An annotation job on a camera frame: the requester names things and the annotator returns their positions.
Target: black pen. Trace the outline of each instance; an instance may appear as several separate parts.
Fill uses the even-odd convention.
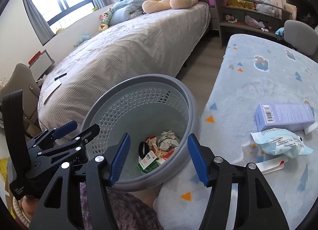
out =
[[[63,75],[61,75],[61,76],[58,76],[57,78],[54,79],[54,81],[57,81],[58,79],[63,78],[63,77],[66,76],[66,75],[67,75],[67,73],[65,73],[65,74],[63,74]]]

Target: trash can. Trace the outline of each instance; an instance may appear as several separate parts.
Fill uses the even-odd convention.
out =
[[[131,148],[114,188],[139,191],[165,182],[186,163],[190,158],[187,138],[191,133],[198,136],[200,117],[194,96],[182,82],[149,74],[128,79],[106,92],[86,115],[81,130],[93,124],[98,124],[101,131],[86,145],[89,159],[118,144],[123,133],[130,135]],[[139,144],[169,130],[179,138],[178,148],[160,167],[143,174],[137,166]]]

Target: bed sheet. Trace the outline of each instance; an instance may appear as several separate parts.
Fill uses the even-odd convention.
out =
[[[71,139],[79,133],[89,109],[113,86],[143,74],[175,77],[209,23],[208,4],[199,2],[190,9],[139,16],[84,42],[46,78],[38,104],[41,128],[75,120],[77,130],[66,136]],[[62,85],[44,105],[45,90],[64,73]]]
[[[255,144],[257,105],[308,103],[318,117],[318,64],[278,43],[249,35],[233,35],[212,94],[201,117],[199,142],[216,156],[246,166],[274,158]],[[302,136],[314,152],[290,158],[284,169],[265,175],[294,230],[305,218],[318,196],[318,129]],[[200,227],[211,188],[197,177],[192,161],[165,182],[154,207],[165,230]],[[226,229],[233,229],[237,185],[233,185]]]

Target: metal bolt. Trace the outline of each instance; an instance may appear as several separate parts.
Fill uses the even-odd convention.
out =
[[[66,169],[66,168],[68,168],[70,166],[70,163],[69,162],[64,162],[62,165],[61,165],[61,167],[63,168],[63,169]]]
[[[215,158],[214,158],[214,162],[215,162],[215,163],[222,163],[222,162],[223,162],[223,158],[221,158],[221,157],[215,157]]]
[[[256,169],[256,165],[254,163],[249,163],[248,167],[252,170]]]
[[[100,162],[103,161],[103,160],[104,160],[104,157],[103,157],[103,156],[97,156],[97,157],[95,157],[95,161],[98,162],[98,163],[100,163]]]

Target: chair backrest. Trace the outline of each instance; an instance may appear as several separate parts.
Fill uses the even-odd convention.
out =
[[[287,20],[284,28],[284,39],[297,49],[298,52],[312,56],[318,48],[318,34],[309,25]]]
[[[21,63],[16,65],[11,78],[0,90],[0,98],[20,89],[23,90],[24,114],[32,123],[35,123],[38,118],[40,88],[34,81],[30,68]]]

